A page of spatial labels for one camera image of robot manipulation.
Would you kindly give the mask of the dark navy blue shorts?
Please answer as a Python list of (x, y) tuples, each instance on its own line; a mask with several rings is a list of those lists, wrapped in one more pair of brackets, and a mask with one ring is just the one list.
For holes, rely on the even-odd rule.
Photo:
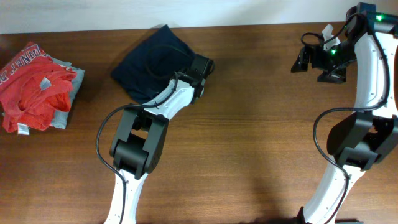
[(168, 86), (175, 72), (189, 68), (194, 57), (195, 52), (164, 25), (130, 51), (111, 78), (144, 104)]

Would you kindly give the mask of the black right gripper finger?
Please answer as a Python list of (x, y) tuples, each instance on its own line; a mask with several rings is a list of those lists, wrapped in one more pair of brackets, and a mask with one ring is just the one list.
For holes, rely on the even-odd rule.
[(290, 71), (292, 73), (306, 72), (308, 70), (309, 62), (310, 47), (303, 47)]
[(324, 83), (344, 83), (345, 81), (346, 70), (337, 70), (336, 72), (332, 73), (322, 72), (317, 78), (317, 82)]

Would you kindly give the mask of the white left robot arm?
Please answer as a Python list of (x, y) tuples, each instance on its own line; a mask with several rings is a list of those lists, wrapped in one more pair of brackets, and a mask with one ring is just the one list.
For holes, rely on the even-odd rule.
[(112, 111), (122, 116), (109, 150), (113, 162), (106, 164), (115, 174), (115, 184), (104, 224), (136, 222), (141, 191), (160, 161), (170, 120), (202, 96), (214, 69), (213, 60), (196, 55), (188, 68), (174, 72), (155, 98)]

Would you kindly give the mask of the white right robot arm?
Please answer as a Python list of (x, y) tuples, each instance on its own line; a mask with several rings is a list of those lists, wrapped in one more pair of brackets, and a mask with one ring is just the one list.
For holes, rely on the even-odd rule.
[(349, 9), (339, 33), (327, 25), (316, 44), (304, 43), (291, 71), (321, 71), (319, 82), (342, 84), (348, 65), (358, 67), (356, 99), (348, 116), (332, 127), (326, 149), (326, 171), (313, 197), (299, 210), (297, 223), (335, 223), (353, 185), (397, 146), (394, 65), (397, 16), (361, 2)]

